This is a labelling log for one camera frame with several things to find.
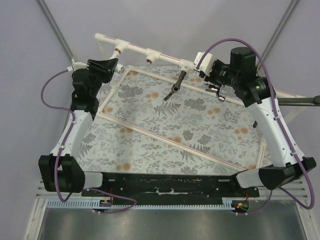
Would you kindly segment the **white pipe frame red stripe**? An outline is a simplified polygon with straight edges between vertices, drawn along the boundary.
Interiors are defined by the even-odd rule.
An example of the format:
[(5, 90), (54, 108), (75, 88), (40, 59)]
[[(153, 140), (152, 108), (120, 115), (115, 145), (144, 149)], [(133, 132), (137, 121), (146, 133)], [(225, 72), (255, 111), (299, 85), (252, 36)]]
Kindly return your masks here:
[[(181, 71), (185, 71), (187, 74), (195, 71), (194, 62), (189, 60), (177, 59), (150, 48), (133, 45), (128, 41), (110, 38), (101, 33), (96, 33), (94, 38), (102, 53), (105, 52), (104, 43), (115, 46), (112, 58), (118, 58), (125, 50), (130, 50), (145, 55), (145, 60), (149, 64), (161, 60), (180, 67)], [(198, 66), (214, 47), (224, 42), (226, 42), (225, 39), (210, 46), (204, 52)], [(271, 84), (268, 72), (265, 70), (265, 77), (258, 78), (256, 69), (249, 70), (248, 74), (245, 74), (244, 70), (234, 70), (230, 66), (229, 71), (228, 78), (231, 80), (231, 86), (223, 85), (220, 94), (225, 97), (225, 101), (246, 107), (254, 116), (269, 147), (273, 166), (280, 168), (287, 164), (298, 164), (298, 167), (305, 173), (304, 154), (296, 145), (281, 115), (276, 91)]]

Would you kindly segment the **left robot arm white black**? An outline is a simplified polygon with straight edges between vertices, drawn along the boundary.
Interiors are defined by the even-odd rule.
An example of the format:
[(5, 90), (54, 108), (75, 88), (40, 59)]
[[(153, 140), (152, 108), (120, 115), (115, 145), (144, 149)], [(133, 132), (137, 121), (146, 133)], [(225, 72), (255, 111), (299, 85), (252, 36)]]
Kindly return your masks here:
[(85, 186), (85, 173), (77, 163), (84, 134), (96, 117), (99, 108), (98, 92), (108, 84), (118, 65), (116, 57), (108, 60), (89, 59), (77, 62), (64, 70), (71, 72), (73, 92), (66, 127), (50, 154), (42, 155), (38, 166), (44, 188), (48, 192), (80, 193)]

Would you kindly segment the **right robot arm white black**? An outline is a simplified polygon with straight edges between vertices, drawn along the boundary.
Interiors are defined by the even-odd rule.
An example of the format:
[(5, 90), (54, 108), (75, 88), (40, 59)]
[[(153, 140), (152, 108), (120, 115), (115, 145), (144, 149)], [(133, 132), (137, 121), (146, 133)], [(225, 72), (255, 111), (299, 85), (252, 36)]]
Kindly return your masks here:
[(241, 188), (264, 186), (274, 190), (317, 166), (315, 159), (306, 157), (295, 143), (283, 120), (275, 90), (266, 77), (257, 75), (256, 54), (250, 48), (233, 48), (229, 64), (203, 52), (198, 53), (194, 63), (199, 76), (207, 82), (207, 90), (216, 93), (219, 100), (223, 100), (221, 87), (233, 88), (257, 122), (269, 148), (271, 165), (236, 173)]

